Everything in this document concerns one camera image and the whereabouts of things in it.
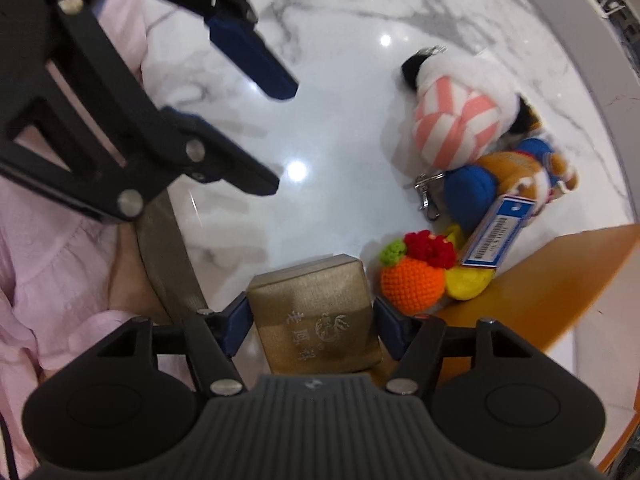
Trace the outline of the yellow plush lemon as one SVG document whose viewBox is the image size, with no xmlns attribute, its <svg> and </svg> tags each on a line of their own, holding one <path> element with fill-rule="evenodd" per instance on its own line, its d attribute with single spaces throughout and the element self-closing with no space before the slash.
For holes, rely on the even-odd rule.
<svg viewBox="0 0 640 480">
<path fill-rule="evenodd" d="M 454 245 L 458 255 L 468 240 L 457 223 L 451 223 L 446 229 L 445 237 Z M 472 268 L 457 263 L 445 271 L 446 295 L 457 301 L 468 301 L 480 296 L 488 287 L 496 274 L 495 269 Z"/>
</svg>

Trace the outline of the gold gift box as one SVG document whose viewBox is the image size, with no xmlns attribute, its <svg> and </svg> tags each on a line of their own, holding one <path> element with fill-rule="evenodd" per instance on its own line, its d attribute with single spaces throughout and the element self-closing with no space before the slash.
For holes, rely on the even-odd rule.
<svg viewBox="0 0 640 480">
<path fill-rule="evenodd" d="M 255 276 L 247 287 L 272 374 L 346 374 L 382 360 L 362 262 L 336 255 Z"/>
</svg>

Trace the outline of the crochet orange fruit toy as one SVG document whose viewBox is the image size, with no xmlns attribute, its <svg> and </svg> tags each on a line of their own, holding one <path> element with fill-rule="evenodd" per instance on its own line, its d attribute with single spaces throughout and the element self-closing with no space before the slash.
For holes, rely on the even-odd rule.
<svg viewBox="0 0 640 480">
<path fill-rule="evenodd" d="M 457 251 L 446 237 L 423 230 L 390 242 L 378 261 L 382 296 L 400 313 L 413 316 L 444 296 L 446 271 L 456 265 Z"/>
</svg>

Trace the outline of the orange storage box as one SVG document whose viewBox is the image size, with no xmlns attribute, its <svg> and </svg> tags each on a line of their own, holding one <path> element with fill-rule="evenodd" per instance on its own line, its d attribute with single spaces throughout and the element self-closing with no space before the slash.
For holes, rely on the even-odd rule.
<svg viewBox="0 0 640 480">
<path fill-rule="evenodd" d="M 476 331 L 474 359 L 446 359 L 433 394 L 374 397 L 387 479 L 597 479 L 605 409 L 547 349 L 603 294 L 638 226 L 552 240 L 477 298 L 438 316 Z"/>
</svg>

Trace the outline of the blue white price tag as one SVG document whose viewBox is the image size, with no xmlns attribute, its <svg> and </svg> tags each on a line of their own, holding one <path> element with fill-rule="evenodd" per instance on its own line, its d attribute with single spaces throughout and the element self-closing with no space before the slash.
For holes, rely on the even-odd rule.
<svg viewBox="0 0 640 480">
<path fill-rule="evenodd" d="M 497 270 L 535 207 L 536 202 L 529 198 L 499 196 L 471 236 L 460 264 Z"/>
</svg>

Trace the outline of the pink shirt torso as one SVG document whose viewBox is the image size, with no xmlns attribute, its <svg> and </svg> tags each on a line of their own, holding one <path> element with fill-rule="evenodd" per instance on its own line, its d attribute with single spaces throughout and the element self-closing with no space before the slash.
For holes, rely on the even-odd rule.
<svg viewBox="0 0 640 480">
<path fill-rule="evenodd" d="M 1 182 L 2 478 L 38 465 L 22 427 L 29 395 L 130 318 L 167 325 L 129 223 L 102 224 Z"/>
</svg>

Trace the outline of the brown plush dog blue outfit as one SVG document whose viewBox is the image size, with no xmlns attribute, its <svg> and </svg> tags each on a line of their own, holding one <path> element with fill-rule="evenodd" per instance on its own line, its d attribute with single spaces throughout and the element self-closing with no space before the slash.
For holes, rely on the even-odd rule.
<svg viewBox="0 0 640 480">
<path fill-rule="evenodd" d="M 578 185 L 578 172 L 563 153 L 540 136 L 530 136 L 447 172 L 444 203 L 452 222 L 470 234 L 500 196 L 532 200 L 536 216 Z"/>
</svg>

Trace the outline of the pink striped panda plush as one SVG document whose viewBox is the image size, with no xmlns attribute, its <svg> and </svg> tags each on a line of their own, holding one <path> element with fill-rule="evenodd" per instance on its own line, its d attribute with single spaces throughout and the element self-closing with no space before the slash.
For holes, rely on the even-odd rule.
<svg viewBox="0 0 640 480">
<path fill-rule="evenodd" d="M 461 168 L 540 129 L 536 110 L 495 61 L 430 47 L 400 71 L 416 94 L 413 137 L 428 168 Z"/>
</svg>

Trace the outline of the grey raised ledge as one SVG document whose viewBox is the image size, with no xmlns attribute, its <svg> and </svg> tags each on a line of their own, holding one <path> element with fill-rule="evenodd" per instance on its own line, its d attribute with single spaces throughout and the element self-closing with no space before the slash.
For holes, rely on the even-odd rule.
<svg viewBox="0 0 640 480">
<path fill-rule="evenodd" d="M 639 162 L 639 81 L 587 0 L 529 0 L 548 23 L 591 91 L 627 174 Z"/>
</svg>

